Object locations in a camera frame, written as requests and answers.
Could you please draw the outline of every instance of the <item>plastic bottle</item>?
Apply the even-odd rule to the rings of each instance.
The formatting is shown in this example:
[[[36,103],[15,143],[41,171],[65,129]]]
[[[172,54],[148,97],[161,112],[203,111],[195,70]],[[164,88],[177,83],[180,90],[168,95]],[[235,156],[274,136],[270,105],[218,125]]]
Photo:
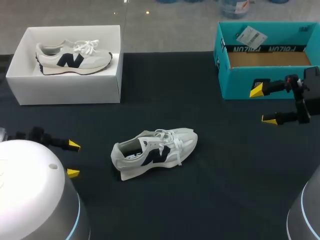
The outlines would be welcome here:
[[[243,18],[249,10],[249,0],[220,0],[220,10],[227,18]]]
[[[285,4],[289,2],[289,0],[269,0],[269,1],[275,4]]]

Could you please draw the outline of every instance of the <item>price tag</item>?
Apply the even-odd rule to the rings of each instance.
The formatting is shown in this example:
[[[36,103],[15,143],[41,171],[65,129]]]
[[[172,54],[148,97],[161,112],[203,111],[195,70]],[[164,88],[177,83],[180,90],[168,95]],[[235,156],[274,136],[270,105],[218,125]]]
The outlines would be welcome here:
[[[267,38],[268,37],[262,32],[247,26],[236,40],[256,50],[261,44],[264,43],[265,40],[267,40]]]

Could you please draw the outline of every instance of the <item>shoe insole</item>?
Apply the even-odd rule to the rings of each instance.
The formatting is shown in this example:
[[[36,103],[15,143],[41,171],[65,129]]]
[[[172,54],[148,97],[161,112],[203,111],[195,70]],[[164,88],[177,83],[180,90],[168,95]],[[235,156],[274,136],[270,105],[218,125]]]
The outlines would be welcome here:
[[[142,148],[123,152],[125,158],[133,159],[142,154]]]

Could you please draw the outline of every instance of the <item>n logo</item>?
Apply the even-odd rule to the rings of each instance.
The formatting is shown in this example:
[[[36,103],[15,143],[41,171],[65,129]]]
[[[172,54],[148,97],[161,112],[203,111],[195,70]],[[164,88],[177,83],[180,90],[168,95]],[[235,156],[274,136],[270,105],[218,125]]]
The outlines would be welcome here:
[[[153,163],[164,163],[167,159],[168,154],[170,153],[170,148],[168,146],[164,146],[164,149],[162,151],[162,155],[160,155],[159,148],[153,149],[149,152],[148,156],[146,156],[146,159],[142,163],[141,166],[148,165],[153,161]]]
[[[74,60],[74,55],[72,53],[65,53],[62,55],[60,60],[58,61],[57,65],[60,67],[64,67],[66,64],[69,68],[79,68],[80,64],[84,60],[84,57],[78,54],[76,59]]]

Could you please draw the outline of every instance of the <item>sneaker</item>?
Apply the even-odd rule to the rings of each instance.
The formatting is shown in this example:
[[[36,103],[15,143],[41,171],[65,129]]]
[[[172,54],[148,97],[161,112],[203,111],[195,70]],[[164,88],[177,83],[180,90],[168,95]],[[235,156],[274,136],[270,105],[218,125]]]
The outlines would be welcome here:
[[[93,74],[103,70],[112,59],[111,52],[96,50],[98,42],[99,40],[76,42],[65,40],[58,46],[44,46],[38,43],[35,47],[35,58],[44,75]]]
[[[198,135],[189,128],[143,131],[129,141],[116,143],[111,159],[125,181],[151,168],[181,165],[195,149],[197,141]]]

